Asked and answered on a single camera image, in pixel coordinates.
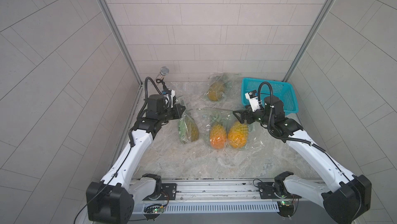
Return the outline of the zip-top bag green pineapple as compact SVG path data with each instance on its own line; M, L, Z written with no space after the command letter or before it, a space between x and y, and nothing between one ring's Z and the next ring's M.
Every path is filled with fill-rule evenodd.
M178 120L179 140L182 144L195 142L200 138L199 128L193 119L193 109L191 104L186 102L184 97L179 97L177 102L186 107L182 117Z

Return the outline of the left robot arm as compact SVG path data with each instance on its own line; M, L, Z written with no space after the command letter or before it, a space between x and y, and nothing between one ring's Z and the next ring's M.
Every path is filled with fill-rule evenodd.
M126 224L135 205L147 197L158 199L162 195L159 175L145 174L135 184L130 181L161 127L180 119L186 108L176 102L174 90L151 95L145 103L115 164L99 183L92 182L86 190L87 213L92 222Z

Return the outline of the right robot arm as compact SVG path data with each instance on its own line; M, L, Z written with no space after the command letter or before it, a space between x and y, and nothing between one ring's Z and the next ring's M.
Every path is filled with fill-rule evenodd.
M371 207L372 184L356 176L315 143L294 119L285 116L283 102L275 96L260 99L257 91L246 94L250 105L233 114L242 124L260 123L269 134L286 143L317 172L321 185L285 171L275 177L274 193L279 198L303 197L325 209L338 224L351 224Z

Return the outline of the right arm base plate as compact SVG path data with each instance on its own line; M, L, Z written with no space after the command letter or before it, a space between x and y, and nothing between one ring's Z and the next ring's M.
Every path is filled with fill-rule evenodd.
M282 196L277 195L274 182L256 182L254 185L258 189L261 199L276 199L278 201L284 199L301 199L301 196L291 195L289 193Z

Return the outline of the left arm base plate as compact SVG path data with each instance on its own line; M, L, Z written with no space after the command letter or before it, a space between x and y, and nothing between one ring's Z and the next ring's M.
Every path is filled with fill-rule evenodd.
M149 200L149 201L175 200L176 192L177 192L176 183L162 183L160 195L157 197L148 196L145 198L145 200Z

